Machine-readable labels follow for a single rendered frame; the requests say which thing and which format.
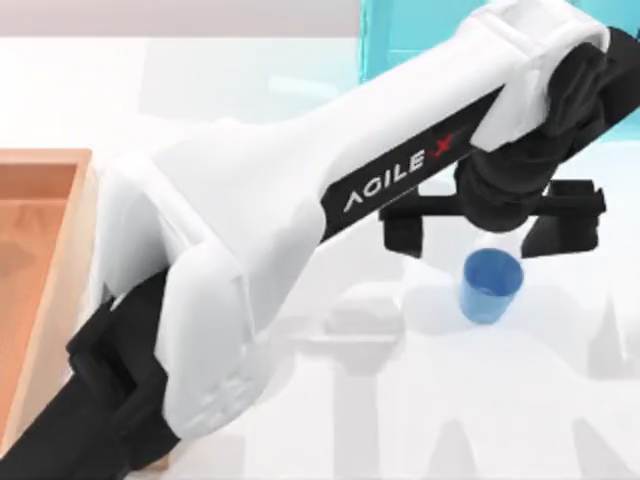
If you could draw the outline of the shallow salmon-coloured box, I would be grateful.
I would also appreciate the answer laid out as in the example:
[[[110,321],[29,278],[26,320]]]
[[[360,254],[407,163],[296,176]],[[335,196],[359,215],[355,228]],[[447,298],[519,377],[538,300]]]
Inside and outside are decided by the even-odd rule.
[[[86,315],[96,175],[86,148],[0,148],[0,456],[67,378]]]

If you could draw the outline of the blue cup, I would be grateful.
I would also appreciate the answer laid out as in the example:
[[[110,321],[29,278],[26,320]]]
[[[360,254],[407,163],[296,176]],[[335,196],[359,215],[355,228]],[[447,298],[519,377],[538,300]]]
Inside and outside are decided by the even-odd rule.
[[[523,280],[521,263],[510,253],[497,248],[475,250],[463,265],[460,309],[476,324],[493,324],[506,312]]]

